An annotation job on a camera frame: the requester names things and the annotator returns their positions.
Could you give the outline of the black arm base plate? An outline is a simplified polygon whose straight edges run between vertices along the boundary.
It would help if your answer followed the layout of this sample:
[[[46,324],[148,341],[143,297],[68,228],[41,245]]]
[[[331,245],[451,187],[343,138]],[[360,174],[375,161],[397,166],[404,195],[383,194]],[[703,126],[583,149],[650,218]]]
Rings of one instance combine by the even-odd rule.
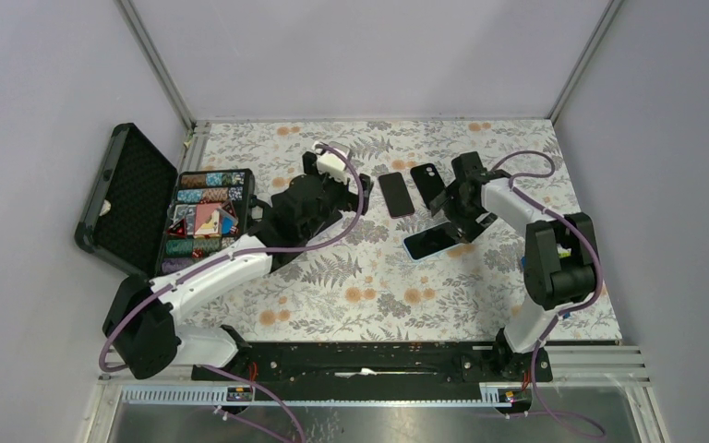
[[[553,379],[546,351],[512,357],[489,341],[253,341],[225,371],[283,401],[477,401],[482,384]]]

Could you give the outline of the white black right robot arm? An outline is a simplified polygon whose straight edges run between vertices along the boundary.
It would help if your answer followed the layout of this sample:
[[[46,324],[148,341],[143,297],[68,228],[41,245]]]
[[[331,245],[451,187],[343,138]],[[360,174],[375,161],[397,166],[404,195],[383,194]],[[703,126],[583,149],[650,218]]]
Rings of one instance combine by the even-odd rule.
[[[539,203],[516,185],[521,174],[487,169],[474,151],[455,157],[451,167],[453,181],[429,208],[444,213],[453,238],[471,243],[496,221],[523,237],[527,295],[519,314],[499,332],[504,348],[492,356],[496,374],[514,380],[529,367],[527,353],[543,344],[558,320],[592,305],[602,292],[593,221],[582,212],[561,215]]]

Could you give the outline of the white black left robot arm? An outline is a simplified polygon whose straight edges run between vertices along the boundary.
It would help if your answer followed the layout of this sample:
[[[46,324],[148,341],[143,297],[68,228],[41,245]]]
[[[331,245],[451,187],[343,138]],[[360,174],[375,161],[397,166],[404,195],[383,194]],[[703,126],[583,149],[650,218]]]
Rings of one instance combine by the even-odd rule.
[[[193,327],[186,319],[212,300],[350,233],[367,213],[373,187],[351,156],[340,143],[315,143],[303,155],[303,174],[273,195],[261,220],[231,245],[173,273],[122,280],[102,325],[99,368],[147,379],[171,365],[208,365],[229,379],[243,376],[250,357],[239,336],[225,327]]]

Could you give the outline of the black phone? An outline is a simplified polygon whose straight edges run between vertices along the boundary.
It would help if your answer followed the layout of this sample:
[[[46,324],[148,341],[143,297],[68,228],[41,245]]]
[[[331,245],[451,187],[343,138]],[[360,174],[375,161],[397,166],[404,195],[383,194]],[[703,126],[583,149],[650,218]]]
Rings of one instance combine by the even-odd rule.
[[[415,206],[400,172],[383,174],[378,178],[388,213],[393,219],[415,214]]]

